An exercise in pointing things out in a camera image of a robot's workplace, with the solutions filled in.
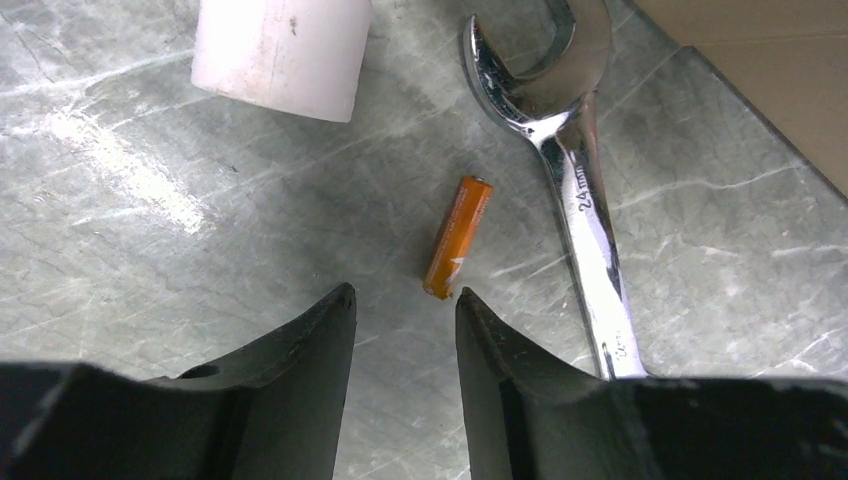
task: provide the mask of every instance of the white pvc pipe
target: white pvc pipe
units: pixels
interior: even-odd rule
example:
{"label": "white pvc pipe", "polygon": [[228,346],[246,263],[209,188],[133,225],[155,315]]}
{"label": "white pvc pipe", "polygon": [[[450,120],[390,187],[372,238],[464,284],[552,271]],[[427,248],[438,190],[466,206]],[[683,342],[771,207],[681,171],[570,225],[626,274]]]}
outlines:
{"label": "white pvc pipe", "polygon": [[371,8],[370,0],[201,0],[191,83],[348,122]]}

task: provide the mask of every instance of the gray marble surface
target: gray marble surface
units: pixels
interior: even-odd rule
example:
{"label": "gray marble surface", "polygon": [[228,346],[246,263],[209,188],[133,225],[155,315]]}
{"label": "gray marble surface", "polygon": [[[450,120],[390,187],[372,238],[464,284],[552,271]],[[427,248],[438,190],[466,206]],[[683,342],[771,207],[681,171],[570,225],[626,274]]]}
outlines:
{"label": "gray marble surface", "polygon": [[[420,277],[459,177],[495,186],[461,274],[591,369],[541,164],[479,110],[457,32],[512,65],[539,2],[375,0],[353,122],[189,84],[190,0],[0,1],[0,359],[174,375],[341,281],[359,327],[340,479],[467,479],[453,304]],[[848,378],[848,209],[691,51],[610,0],[600,98],[637,337],[661,375]]]}

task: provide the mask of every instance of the wrench handle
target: wrench handle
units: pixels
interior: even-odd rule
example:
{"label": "wrench handle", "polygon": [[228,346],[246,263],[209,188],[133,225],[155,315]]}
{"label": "wrench handle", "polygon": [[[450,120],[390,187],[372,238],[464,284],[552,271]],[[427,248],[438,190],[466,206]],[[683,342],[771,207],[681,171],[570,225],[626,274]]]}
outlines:
{"label": "wrench handle", "polygon": [[550,173],[566,252],[586,320],[599,376],[604,380],[647,377],[624,290],[598,162],[595,95],[583,99],[573,118],[534,142]]}

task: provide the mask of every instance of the wrench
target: wrench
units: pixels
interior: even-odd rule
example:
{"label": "wrench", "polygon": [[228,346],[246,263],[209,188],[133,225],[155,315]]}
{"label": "wrench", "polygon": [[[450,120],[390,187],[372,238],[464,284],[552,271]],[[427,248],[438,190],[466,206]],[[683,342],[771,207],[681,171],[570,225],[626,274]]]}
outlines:
{"label": "wrench", "polygon": [[646,377],[598,162],[595,96],[609,56],[609,12],[604,0],[548,6],[558,33],[538,68],[513,75],[472,16],[465,70],[483,109],[529,140],[549,173],[600,378]]}

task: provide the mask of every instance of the black plastic part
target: black plastic part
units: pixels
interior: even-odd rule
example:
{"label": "black plastic part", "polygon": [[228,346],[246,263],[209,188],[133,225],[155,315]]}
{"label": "black plastic part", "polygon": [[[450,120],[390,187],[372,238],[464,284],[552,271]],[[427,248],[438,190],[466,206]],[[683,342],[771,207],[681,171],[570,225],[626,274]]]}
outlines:
{"label": "black plastic part", "polygon": [[844,383],[603,382],[509,327],[470,289],[456,313],[474,479],[848,478]]}
{"label": "black plastic part", "polygon": [[176,379],[0,364],[0,478],[330,479],[355,330],[343,284]]}

